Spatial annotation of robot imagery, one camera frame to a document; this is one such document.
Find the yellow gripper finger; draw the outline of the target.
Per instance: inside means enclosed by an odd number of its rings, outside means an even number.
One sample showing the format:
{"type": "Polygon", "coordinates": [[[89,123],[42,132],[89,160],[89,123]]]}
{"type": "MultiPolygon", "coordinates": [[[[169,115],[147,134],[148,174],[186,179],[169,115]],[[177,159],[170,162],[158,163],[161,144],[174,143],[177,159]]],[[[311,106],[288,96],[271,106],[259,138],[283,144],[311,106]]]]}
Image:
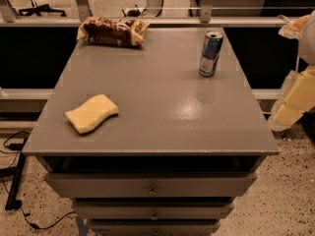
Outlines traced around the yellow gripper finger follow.
{"type": "Polygon", "coordinates": [[[268,126],[272,131],[282,132],[314,107],[315,66],[308,66],[301,73],[290,71],[284,79],[280,97],[272,107],[268,126]]]}
{"type": "Polygon", "coordinates": [[[305,23],[309,19],[309,15],[302,16],[295,20],[290,20],[284,15],[279,15],[279,18],[285,22],[285,25],[279,30],[279,35],[288,39],[299,39],[305,23]]]}

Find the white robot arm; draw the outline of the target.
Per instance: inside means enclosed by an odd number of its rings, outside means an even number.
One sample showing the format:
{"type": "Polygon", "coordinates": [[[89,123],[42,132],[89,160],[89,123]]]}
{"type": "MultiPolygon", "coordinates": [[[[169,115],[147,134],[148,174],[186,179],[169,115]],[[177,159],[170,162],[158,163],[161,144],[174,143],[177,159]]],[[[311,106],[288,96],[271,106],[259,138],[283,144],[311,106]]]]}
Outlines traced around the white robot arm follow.
{"type": "Polygon", "coordinates": [[[268,118],[272,131],[282,132],[315,107],[315,11],[296,20],[286,20],[279,35],[298,40],[297,57],[307,63],[303,72],[290,71],[283,81],[280,97],[268,118]]]}

